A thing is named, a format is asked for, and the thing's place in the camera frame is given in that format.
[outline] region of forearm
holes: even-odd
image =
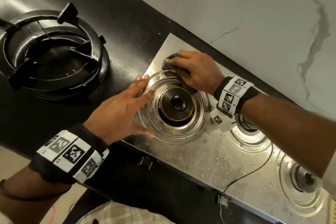
[[[285,153],[322,177],[336,149],[336,123],[286,101],[259,94],[241,114]]]
[[[7,191],[19,197],[58,194],[66,191],[70,186],[62,183],[48,183],[28,167],[8,178],[4,184]],[[58,198],[53,197],[45,201],[29,202],[10,199],[0,193],[0,211],[10,218],[14,224],[40,223]]]

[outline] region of marble wall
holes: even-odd
[[[144,0],[307,110],[336,120],[335,0]]]

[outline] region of gas stove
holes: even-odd
[[[163,60],[181,49],[195,51],[170,34],[146,71],[150,82],[143,94],[152,87],[156,92],[136,122],[155,138],[126,142],[217,191],[260,167],[272,152],[264,167],[230,186],[225,198],[274,223],[327,223],[329,196],[317,177],[272,147],[243,116],[227,117],[225,129],[219,130],[210,118],[217,101],[204,92],[190,95],[175,74],[162,71]],[[225,76],[235,76],[217,66]]]
[[[110,68],[105,40],[77,15],[68,3],[61,12],[36,10],[9,22],[0,19],[0,72],[13,88],[60,100],[100,85]]]

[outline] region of stainless steel stove top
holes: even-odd
[[[126,142],[193,177],[200,185],[223,191],[231,181],[257,169],[267,160],[271,142],[253,124],[239,122],[241,117],[235,117],[238,122],[234,125],[231,124],[233,120],[224,120],[225,131],[216,128],[209,113],[217,101],[204,92],[193,95],[195,112],[188,124],[176,128],[162,120],[157,111],[158,99],[166,90],[179,87],[180,82],[169,71],[161,71],[161,65],[167,56],[181,49],[195,51],[170,34],[146,71],[151,76],[146,90],[154,86],[156,94],[139,111],[137,123],[152,129],[155,139]],[[235,76],[217,65],[225,76]],[[295,173],[298,169],[293,166],[296,167],[296,163],[274,146],[269,162],[233,184],[226,195],[234,203],[274,223],[327,223],[330,205],[327,192],[321,188],[319,180],[314,180],[313,192],[299,191],[300,184],[294,186],[292,180],[301,175],[299,181],[305,182],[307,176],[301,169]]]

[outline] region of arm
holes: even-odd
[[[147,94],[137,97],[148,82],[148,75],[145,75],[144,79],[138,76],[127,90],[104,101],[91,114],[84,126],[105,141],[107,145],[131,134],[142,134],[153,138],[154,135],[151,131],[134,123],[137,111],[154,95],[155,90],[151,90]],[[3,184],[3,188],[11,195],[21,198],[54,195],[67,191],[70,186],[59,182],[46,182],[39,173],[29,167],[5,180]],[[10,218],[14,224],[37,224],[58,198],[59,196],[32,202],[11,199],[0,193],[0,212]]]
[[[169,63],[189,71],[176,69],[189,86],[211,95],[224,79],[205,53],[180,51]],[[298,163],[323,176],[336,150],[335,122],[265,94],[247,100],[241,114]]]

